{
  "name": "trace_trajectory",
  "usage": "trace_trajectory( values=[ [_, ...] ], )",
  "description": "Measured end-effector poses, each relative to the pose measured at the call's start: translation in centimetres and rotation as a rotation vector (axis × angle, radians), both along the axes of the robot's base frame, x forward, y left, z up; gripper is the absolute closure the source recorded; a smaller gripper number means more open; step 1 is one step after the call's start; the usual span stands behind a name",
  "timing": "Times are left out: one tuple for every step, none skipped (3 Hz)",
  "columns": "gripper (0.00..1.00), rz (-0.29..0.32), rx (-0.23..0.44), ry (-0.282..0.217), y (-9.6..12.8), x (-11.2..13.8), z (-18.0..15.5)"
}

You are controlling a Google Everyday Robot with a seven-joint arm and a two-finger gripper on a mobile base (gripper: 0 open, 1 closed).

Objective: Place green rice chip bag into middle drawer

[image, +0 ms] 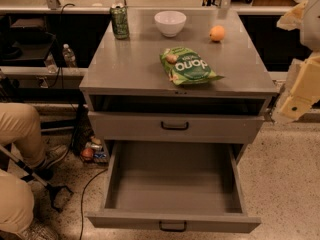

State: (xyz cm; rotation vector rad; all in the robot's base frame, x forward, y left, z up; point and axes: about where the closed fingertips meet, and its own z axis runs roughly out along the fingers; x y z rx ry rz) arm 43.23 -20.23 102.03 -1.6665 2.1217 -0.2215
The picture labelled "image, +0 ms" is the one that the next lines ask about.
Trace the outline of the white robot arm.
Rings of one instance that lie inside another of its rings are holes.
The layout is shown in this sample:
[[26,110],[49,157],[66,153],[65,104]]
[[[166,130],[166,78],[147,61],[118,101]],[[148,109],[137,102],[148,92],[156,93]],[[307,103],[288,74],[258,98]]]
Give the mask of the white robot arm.
[[277,22],[284,30],[300,30],[300,43],[312,53],[304,61],[294,59],[272,112],[277,122],[298,120],[320,100],[320,0],[304,1]]

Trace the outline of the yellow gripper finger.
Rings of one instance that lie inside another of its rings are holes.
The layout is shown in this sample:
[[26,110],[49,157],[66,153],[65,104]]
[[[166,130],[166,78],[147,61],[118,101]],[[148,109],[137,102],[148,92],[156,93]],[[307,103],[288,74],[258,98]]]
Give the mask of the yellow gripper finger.
[[294,59],[289,67],[279,114],[297,120],[320,100],[320,56]]
[[303,1],[292,7],[289,11],[287,11],[280,17],[280,19],[277,21],[276,26],[287,31],[300,29],[306,5],[307,1]]

